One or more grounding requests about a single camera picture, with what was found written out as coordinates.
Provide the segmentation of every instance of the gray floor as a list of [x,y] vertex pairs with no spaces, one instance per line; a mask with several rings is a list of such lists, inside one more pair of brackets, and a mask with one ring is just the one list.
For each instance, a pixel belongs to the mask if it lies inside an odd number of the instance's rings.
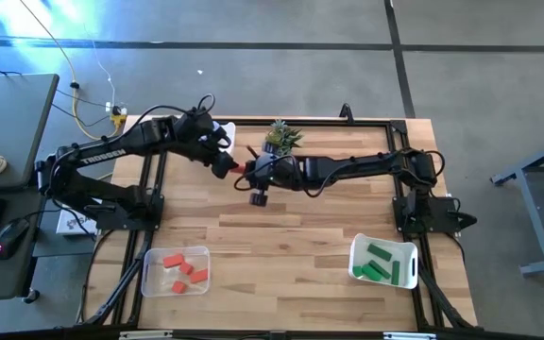
[[[87,38],[85,23],[96,39],[122,42],[390,43],[382,0],[152,0],[147,6],[110,0],[97,8],[88,0],[42,2],[41,13],[56,19],[50,18],[54,34],[68,39]],[[45,37],[22,8],[1,3],[0,36]],[[403,43],[544,45],[544,1],[394,0],[394,7]],[[109,101],[94,52],[67,53],[84,98]],[[391,51],[100,49],[98,55],[117,101],[131,113],[160,103],[192,106],[213,92],[216,114],[334,116],[349,102],[359,117],[404,116]],[[516,186],[488,181],[544,145],[544,53],[408,52],[404,59],[416,117],[433,119],[447,157],[450,191],[479,218],[462,241],[480,324],[544,335],[544,275],[519,274],[520,264],[542,259],[530,220]],[[69,90],[69,70],[55,48],[0,47],[0,68],[58,73],[59,88]],[[70,109],[68,98],[57,95],[56,102]],[[84,104],[79,111],[88,122],[105,114]],[[111,126],[91,131],[109,133]],[[40,156],[86,141],[70,117],[52,110]],[[85,256],[40,260],[34,286],[42,299],[29,306],[0,301],[0,332],[71,325],[86,265]]]

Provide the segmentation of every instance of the wooden table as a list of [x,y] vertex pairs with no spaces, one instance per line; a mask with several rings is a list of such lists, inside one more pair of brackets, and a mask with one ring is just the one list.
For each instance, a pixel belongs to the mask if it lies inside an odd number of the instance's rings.
[[[128,118],[126,127],[135,119]],[[430,120],[406,122],[412,147],[436,149]],[[234,159],[239,163],[250,159],[246,146],[259,149],[268,130],[269,127],[238,127]],[[299,155],[345,158],[388,151],[385,132],[377,127],[305,127],[303,133],[302,148],[296,150]],[[141,158],[121,158],[115,164],[112,182],[137,184],[141,169]],[[349,246],[357,233],[402,241],[395,231],[391,209],[394,185],[390,176],[340,181],[316,199],[271,189],[265,208],[249,205],[249,193],[233,190],[235,179],[233,174],[218,179],[200,163],[169,155],[163,219],[152,247],[208,247],[212,254],[211,288],[202,296],[145,297],[140,328],[417,328],[410,291],[348,276]],[[442,176],[434,192],[446,193]],[[100,248],[89,280],[86,316],[94,314],[118,282],[127,238],[127,232],[117,231]],[[429,242],[439,286],[464,319],[475,324],[459,248],[444,234],[430,234]],[[429,295],[424,285],[420,286],[431,322]],[[133,289],[132,284],[124,322]]]

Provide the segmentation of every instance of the red wooden block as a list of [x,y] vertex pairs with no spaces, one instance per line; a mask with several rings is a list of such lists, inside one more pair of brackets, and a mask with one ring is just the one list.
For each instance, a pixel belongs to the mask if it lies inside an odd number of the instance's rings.
[[171,287],[171,290],[176,294],[184,294],[184,292],[186,291],[186,288],[188,288],[186,283],[182,281],[175,281],[174,286]]
[[188,263],[182,263],[179,265],[179,271],[186,275],[190,275],[190,273],[193,272],[193,269],[195,268],[189,265]]
[[197,283],[206,280],[209,277],[209,270],[203,269],[190,276],[190,283]]
[[184,255],[176,254],[174,256],[167,256],[162,259],[162,266],[165,268],[171,268],[172,266],[180,265],[184,263]]

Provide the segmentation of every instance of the small potted plant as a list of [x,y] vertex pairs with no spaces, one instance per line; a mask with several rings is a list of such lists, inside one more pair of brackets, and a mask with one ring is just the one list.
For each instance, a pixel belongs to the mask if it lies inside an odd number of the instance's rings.
[[291,154],[291,149],[299,147],[298,141],[303,137],[301,130],[287,126],[281,119],[272,123],[272,130],[265,136],[263,151],[277,156]]

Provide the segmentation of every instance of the green block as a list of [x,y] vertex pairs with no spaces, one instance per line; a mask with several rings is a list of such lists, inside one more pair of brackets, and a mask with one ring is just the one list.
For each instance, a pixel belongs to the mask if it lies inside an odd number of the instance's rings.
[[390,261],[392,260],[392,254],[388,253],[387,251],[379,248],[378,246],[375,246],[373,244],[370,244],[368,245],[368,252],[373,254],[373,255],[376,255],[386,261]]
[[363,265],[363,273],[373,281],[380,281],[382,279],[382,275],[368,264]]
[[361,276],[363,276],[363,268],[360,265],[354,265],[351,268],[351,272],[356,278],[360,278]]
[[372,266],[375,270],[377,270],[379,274],[381,274],[384,278],[389,279],[389,273],[385,269],[383,269],[378,263],[371,260],[368,262],[368,265]]
[[398,285],[399,278],[400,278],[400,262],[394,261],[392,262],[392,284]]

